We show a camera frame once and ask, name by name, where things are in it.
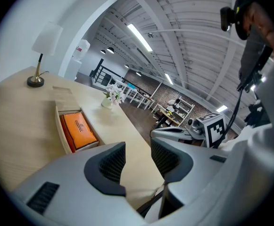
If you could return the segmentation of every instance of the flower vase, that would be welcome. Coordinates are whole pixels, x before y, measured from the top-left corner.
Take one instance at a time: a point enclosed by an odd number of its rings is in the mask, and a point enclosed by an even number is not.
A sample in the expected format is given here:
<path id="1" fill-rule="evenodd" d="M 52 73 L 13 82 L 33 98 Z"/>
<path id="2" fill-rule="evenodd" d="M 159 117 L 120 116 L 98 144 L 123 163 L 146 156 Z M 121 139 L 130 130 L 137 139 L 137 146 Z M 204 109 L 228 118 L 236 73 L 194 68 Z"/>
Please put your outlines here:
<path id="1" fill-rule="evenodd" d="M 112 109 L 112 102 L 107 99 L 106 97 L 104 97 L 103 101 L 101 102 L 101 105 L 104 107 L 104 108 L 107 108 L 107 109 Z"/>

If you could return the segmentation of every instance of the white table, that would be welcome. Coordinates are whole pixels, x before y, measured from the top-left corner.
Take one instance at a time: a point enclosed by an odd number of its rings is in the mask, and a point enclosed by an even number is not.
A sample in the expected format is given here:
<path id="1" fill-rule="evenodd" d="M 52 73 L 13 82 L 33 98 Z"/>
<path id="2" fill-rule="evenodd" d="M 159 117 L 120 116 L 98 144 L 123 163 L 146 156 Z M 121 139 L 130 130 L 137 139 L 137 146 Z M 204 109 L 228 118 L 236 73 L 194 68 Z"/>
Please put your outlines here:
<path id="1" fill-rule="evenodd" d="M 127 86 L 127 92 L 125 94 L 125 99 L 129 96 L 129 94 L 133 91 L 135 92 L 136 94 L 138 93 L 138 91 L 136 89 L 133 89 L 133 88 L 130 88 L 129 86 Z"/>
<path id="2" fill-rule="evenodd" d="M 123 82 L 121 82 L 121 81 L 119 81 L 119 80 L 116 80 L 116 83 L 115 83 L 115 84 L 119 84 L 119 85 L 123 86 L 123 87 L 122 87 L 122 91 L 124 91 L 125 88 L 127 87 L 127 84 L 125 84 L 125 83 L 123 83 Z"/>
<path id="3" fill-rule="evenodd" d="M 140 105 L 142 104 L 143 100 L 146 99 L 146 97 L 141 95 L 140 93 L 139 93 L 139 95 L 142 97 L 142 99 L 141 99 L 140 103 L 138 104 L 137 108 L 139 108 Z"/>
<path id="4" fill-rule="evenodd" d="M 147 98 L 147 103 L 146 103 L 144 109 L 146 110 L 146 108 L 147 108 L 147 106 L 149 106 L 149 104 L 150 104 L 150 106 L 148 107 L 148 109 L 150 109 L 151 106 L 152 106 L 154 103 L 155 103 L 155 101 L 154 101 L 152 98 Z"/>
<path id="5" fill-rule="evenodd" d="M 138 91 L 135 91 L 135 92 L 136 92 L 135 95 L 132 97 L 132 99 L 131 99 L 131 101 L 129 103 L 131 103 L 135 99 L 136 95 L 139 93 Z"/>

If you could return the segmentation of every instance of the lamp stand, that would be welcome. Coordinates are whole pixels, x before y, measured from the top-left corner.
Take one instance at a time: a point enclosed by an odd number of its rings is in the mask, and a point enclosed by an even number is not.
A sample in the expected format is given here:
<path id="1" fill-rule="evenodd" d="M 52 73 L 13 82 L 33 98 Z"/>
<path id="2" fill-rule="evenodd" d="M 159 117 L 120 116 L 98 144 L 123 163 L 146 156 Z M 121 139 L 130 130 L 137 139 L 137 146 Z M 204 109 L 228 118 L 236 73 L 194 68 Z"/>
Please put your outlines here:
<path id="1" fill-rule="evenodd" d="M 41 60 L 42 60 L 42 55 L 40 55 L 39 60 L 38 60 L 38 65 L 35 71 L 35 75 L 31 76 L 27 79 L 27 85 L 30 87 L 41 87 L 44 85 L 44 79 L 39 76 L 39 68 L 41 66 Z"/>

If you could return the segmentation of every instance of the table lamp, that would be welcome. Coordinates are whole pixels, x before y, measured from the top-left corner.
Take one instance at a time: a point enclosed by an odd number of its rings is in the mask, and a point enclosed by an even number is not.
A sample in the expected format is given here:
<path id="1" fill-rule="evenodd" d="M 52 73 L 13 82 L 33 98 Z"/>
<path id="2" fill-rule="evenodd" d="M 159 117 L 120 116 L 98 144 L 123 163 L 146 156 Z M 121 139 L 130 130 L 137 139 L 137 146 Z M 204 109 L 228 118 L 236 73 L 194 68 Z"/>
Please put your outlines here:
<path id="1" fill-rule="evenodd" d="M 57 24 L 48 22 L 41 33 L 38 35 L 35 43 L 32 46 L 32 50 L 40 53 L 38 65 L 35 71 L 35 75 L 31 76 L 27 80 L 27 85 L 31 87 L 41 87 L 44 84 L 44 79 L 39 76 L 39 68 L 41 66 L 42 55 L 54 55 L 57 42 L 60 38 L 63 28 Z"/>

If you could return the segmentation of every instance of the cable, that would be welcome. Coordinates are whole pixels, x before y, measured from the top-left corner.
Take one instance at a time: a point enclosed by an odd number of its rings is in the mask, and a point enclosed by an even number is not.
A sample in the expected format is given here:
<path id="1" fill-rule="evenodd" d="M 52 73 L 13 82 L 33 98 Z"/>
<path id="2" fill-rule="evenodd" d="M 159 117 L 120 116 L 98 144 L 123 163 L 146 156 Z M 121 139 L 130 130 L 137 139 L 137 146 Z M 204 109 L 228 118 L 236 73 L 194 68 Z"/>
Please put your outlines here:
<path id="1" fill-rule="evenodd" d="M 242 92 L 243 92 L 243 90 L 241 89 L 241 90 L 240 90 L 239 98 L 238 98 L 237 103 L 236 103 L 236 106 L 235 106 L 235 108 L 234 108 L 234 110 L 233 110 L 233 113 L 232 113 L 232 116 L 231 116 L 231 118 L 230 118 L 230 120 L 229 120 L 229 122 L 228 122 L 228 126 L 227 126 L 225 132 L 223 133 L 223 135 L 218 139 L 217 143 L 214 145 L 213 148 L 215 148 L 215 149 L 217 149 L 217 148 L 220 146 L 222 140 L 225 139 L 226 134 L 228 133 L 229 129 L 231 128 L 231 126 L 232 126 L 233 123 L 234 123 L 235 117 L 236 117 L 237 112 L 238 112 L 239 107 L 240 107 Z"/>
<path id="2" fill-rule="evenodd" d="M 42 72 L 39 76 L 41 76 L 43 73 L 46 73 L 46 72 L 48 72 L 48 73 L 49 73 L 49 71 L 45 71 L 45 72 Z"/>

